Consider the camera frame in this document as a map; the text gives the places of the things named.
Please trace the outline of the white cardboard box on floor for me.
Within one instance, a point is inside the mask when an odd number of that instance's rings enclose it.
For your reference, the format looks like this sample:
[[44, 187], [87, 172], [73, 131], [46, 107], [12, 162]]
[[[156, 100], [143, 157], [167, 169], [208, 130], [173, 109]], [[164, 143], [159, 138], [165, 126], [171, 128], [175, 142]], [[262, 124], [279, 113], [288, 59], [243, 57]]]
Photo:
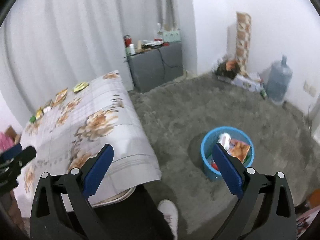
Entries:
[[231, 85], [241, 87], [250, 92], [260, 92], [263, 89], [263, 81], [257, 73], [249, 73], [248, 77], [238, 74], [234, 79], [224, 76], [217, 77], [220, 81], [230, 83]]

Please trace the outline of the green square packet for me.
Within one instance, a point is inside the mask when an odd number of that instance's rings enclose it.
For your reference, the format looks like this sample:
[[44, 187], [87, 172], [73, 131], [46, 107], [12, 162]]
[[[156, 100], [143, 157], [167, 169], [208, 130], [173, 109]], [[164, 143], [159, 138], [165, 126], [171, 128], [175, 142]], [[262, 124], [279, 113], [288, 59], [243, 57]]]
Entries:
[[29, 119], [29, 122], [33, 124], [35, 121], [36, 121], [36, 116], [33, 115], [33, 116]]

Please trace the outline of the patterned roll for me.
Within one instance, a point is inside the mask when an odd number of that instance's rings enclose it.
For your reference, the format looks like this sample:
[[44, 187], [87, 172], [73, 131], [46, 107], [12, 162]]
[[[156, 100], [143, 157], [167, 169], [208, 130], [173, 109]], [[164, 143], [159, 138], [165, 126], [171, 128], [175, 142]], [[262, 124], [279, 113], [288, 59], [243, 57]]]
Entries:
[[251, 42], [251, 16], [245, 12], [236, 13], [236, 52], [235, 58], [241, 71], [245, 71]]

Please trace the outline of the blue water jug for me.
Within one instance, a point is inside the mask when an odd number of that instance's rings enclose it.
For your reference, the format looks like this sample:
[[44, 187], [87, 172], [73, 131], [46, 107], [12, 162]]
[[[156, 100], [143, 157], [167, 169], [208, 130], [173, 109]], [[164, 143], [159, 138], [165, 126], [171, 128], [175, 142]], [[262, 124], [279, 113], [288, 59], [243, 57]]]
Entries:
[[287, 65], [287, 57], [285, 55], [282, 56], [280, 61], [274, 61], [271, 64], [266, 93], [275, 105], [284, 103], [292, 74], [292, 69]]

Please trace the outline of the dark snack bag on floor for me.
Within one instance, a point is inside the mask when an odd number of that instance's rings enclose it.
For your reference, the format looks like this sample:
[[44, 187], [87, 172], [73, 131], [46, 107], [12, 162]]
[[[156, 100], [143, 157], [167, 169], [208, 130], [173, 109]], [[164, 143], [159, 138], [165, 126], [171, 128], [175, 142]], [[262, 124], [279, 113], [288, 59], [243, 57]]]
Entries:
[[235, 60], [229, 60], [219, 64], [215, 71], [217, 76], [227, 77], [233, 80], [240, 73], [240, 67]]

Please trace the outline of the green pen holder box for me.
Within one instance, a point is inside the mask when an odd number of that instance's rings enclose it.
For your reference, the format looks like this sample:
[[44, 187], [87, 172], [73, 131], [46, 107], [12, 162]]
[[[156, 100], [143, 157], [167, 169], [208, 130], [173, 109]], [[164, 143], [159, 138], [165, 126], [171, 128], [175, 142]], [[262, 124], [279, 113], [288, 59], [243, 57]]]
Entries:
[[163, 30], [162, 40], [167, 43], [180, 42], [181, 41], [180, 31], [178, 29], [170, 30], [170, 31]]

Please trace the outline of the grey cabinet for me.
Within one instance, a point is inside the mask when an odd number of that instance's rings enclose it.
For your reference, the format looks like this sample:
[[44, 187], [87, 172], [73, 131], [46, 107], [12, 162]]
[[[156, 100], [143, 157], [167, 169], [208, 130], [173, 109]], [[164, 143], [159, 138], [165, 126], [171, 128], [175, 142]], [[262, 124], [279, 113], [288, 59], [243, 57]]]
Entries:
[[183, 76], [182, 43], [173, 42], [127, 57], [134, 86], [148, 92]]

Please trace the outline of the red thermos bottle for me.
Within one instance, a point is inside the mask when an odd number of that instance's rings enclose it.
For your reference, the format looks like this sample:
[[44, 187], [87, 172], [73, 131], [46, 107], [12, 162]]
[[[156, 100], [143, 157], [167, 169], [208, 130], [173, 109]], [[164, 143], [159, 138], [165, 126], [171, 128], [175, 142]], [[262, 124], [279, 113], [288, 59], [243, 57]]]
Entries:
[[130, 46], [130, 44], [132, 43], [130, 35], [125, 35], [124, 36], [124, 43], [125, 43], [125, 47], [126, 48]]

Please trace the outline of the orange yellow snack packet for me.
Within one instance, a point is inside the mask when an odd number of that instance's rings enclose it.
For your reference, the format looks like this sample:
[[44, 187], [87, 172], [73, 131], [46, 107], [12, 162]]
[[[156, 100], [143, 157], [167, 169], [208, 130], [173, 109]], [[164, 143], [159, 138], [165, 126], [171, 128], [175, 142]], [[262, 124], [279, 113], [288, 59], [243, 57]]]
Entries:
[[55, 97], [55, 100], [54, 100], [53, 105], [54, 105], [54, 106], [57, 106], [57, 105], [59, 105], [61, 102], [63, 102], [63, 101], [65, 100], [66, 96], [67, 96], [67, 92], [68, 92], [68, 89], [67, 89], [67, 88], [64, 89], [64, 90], [62, 90], [62, 91], [60, 91], [60, 92], [58, 92], [58, 93], [56, 94], [56, 97]]

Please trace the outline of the blue plastic waste basket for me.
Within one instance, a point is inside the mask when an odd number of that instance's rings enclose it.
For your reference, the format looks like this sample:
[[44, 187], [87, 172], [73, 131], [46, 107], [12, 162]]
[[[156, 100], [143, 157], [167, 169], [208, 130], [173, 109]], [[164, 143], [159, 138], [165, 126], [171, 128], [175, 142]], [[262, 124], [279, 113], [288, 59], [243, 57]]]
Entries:
[[249, 136], [234, 127], [218, 127], [208, 132], [201, 143], [203, 171], [210, 180], [222, 178], [213, 158], [215, 144], [221, 144], [231, 157], [238, 158], [245, 167], [252, 166], [255, 152]]

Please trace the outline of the yellow packet far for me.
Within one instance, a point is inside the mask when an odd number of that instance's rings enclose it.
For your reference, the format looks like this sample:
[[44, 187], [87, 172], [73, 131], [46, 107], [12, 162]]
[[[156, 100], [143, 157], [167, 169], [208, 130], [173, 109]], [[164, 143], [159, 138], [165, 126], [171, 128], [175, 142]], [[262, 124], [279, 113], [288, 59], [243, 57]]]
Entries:
[[78, 83], [74, 88], [73, 88], [73, 93], [76, 94], [80, 91], [82, 91], [83, 89], [85, 89], [86, 87], [89, 86], [89, 83], [87, 82], [81, 82], [81, 83]]

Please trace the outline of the purple snack bag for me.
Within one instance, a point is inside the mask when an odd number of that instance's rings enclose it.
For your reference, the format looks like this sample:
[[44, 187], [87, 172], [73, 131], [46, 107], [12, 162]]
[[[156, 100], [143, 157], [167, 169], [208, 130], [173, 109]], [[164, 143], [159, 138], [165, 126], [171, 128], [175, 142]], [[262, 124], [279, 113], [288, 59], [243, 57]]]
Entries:
[[238, 158], [242, 163], [248, 158], [251, 146], [243, 141], [231, 139], [228, 153], [235, 158]]

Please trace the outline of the green snack bag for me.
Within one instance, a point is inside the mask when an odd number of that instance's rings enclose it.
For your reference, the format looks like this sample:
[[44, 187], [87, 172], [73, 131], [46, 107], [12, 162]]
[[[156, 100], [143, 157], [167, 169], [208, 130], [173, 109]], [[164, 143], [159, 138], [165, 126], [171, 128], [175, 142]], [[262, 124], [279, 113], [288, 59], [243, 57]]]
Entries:
[[246, 155], [244, 162], [242, 164], [244, 165], [244, 167], [250, 167], [252, 165], [252, 160], [253, 160], [253, 155], [251, 152], [249, 152]]

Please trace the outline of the white shoe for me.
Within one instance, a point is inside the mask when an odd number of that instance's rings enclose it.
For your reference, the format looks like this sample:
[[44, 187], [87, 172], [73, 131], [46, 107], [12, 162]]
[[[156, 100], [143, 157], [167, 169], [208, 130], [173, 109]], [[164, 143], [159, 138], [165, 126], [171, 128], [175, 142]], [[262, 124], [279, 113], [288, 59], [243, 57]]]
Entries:
[[167, 221], [174, 240], [178, 239], [178, 210], [176, 205], [168, 200], [164, 199], [159, 202], [158, 210], [163, 214], [164, 219]]

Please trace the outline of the red snack wrapper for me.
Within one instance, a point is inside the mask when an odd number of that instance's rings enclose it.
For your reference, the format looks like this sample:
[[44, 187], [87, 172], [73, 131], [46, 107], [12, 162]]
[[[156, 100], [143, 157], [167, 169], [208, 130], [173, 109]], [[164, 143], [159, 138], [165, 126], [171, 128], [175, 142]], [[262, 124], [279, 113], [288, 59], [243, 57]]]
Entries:
[[210, 165], [211, 165], [211, 167], [212, 167], [213, 169], [219, 171], [218, 166], [217, 166], [217, 164], [216, 164], [214, 161], [212, 161], [212, 162], [210, 163]]

